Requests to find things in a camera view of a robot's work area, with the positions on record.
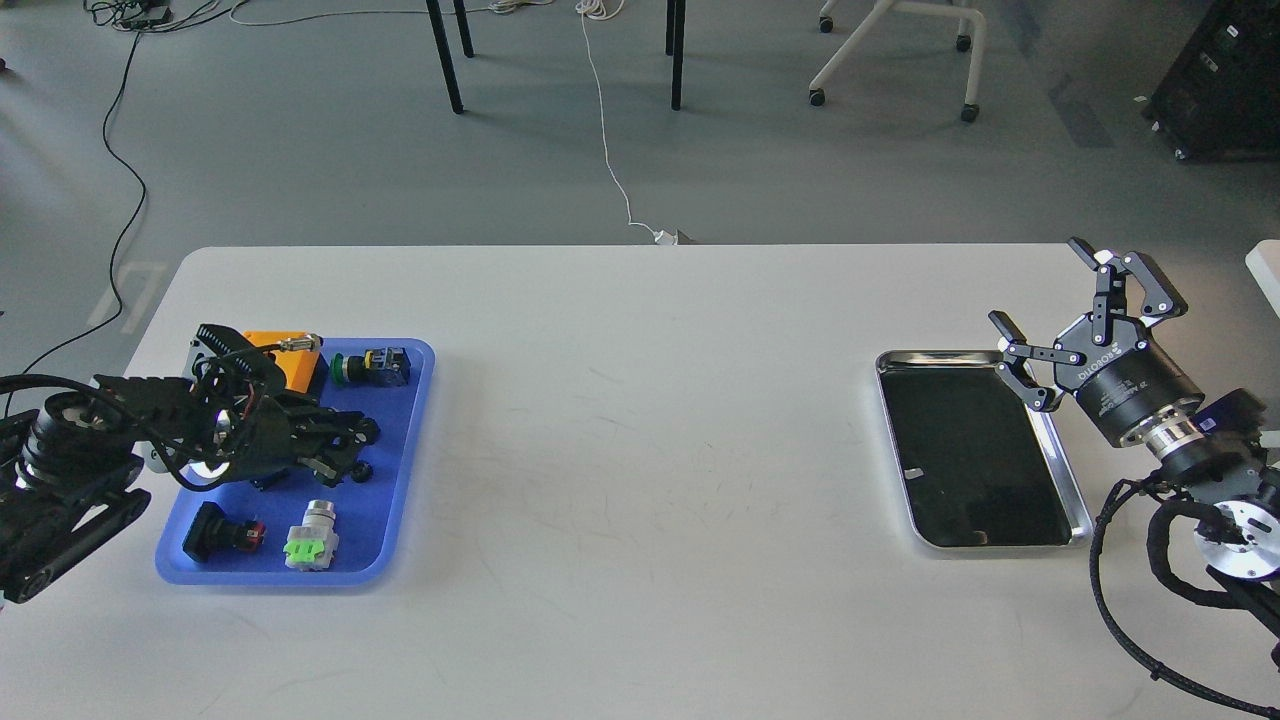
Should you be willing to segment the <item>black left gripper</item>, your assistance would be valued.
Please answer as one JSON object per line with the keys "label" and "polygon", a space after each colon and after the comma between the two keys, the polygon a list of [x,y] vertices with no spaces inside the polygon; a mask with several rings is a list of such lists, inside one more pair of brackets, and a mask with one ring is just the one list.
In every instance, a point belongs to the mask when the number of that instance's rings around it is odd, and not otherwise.
{"label": "black left gripper", "polygon": [[351,466],[364,459],[358,450],[325,448],[375,445],[381,436],[378,421],[364,413],[324,407],[314,396],[297,392],[264,398],[241,429],[228,461],[216,466],[220,482],[248,480],[293,468],[333,488],[351,480]]}

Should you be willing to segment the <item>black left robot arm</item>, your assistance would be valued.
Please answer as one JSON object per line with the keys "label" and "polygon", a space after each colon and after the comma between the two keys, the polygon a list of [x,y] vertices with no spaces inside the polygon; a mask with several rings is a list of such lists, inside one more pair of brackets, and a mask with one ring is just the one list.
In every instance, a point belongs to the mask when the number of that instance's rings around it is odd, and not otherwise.
{"label": "black left robot arm", "polygon": [[310,469],[328,487],[365,482],[360,451],[380,428],[358,411],[291,389],[275,357],[316,350],[311,333],[255,345],[202,324],[180,377],[97,375],[92,386],[41,374],[6,375],[3,392],[47,388],[40,409],[3,420],[3,598],[23,603],[136,521],[151,496],[134,487],[154,447],[175,479],[204,465],[202,491]]}

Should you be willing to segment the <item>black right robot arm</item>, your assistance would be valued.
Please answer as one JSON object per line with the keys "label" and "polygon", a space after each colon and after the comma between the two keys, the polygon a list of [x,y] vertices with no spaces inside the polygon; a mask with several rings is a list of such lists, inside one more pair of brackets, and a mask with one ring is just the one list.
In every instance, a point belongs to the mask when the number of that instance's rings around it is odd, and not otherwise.
{"label": "black right robot arm", "polygon": [[1088,553],[1091,592],[1111,637],[1156,682],[1244,714],[1275,719],[1253,705],[1175,671],[1120,628],[1102,588],[1101,556],[1110,523],[1126,501],[1155,503],[1146,553],[1167,591],[1207,609],[1248,612],[1277,632],[1277,469],[1267,460],[1265,406],[1247,389],[1212,404],[1157,343],[1153,329],[1187,313],[1187,301],[1149,255],[1069,247],[1094,277],[1091,307],[1051,345],[1032,343],[1000,310],[997,377],[1033,413],[1071,397],[1115,448],[1144,446],[1158,466],[1117,480],[1094,520]]}

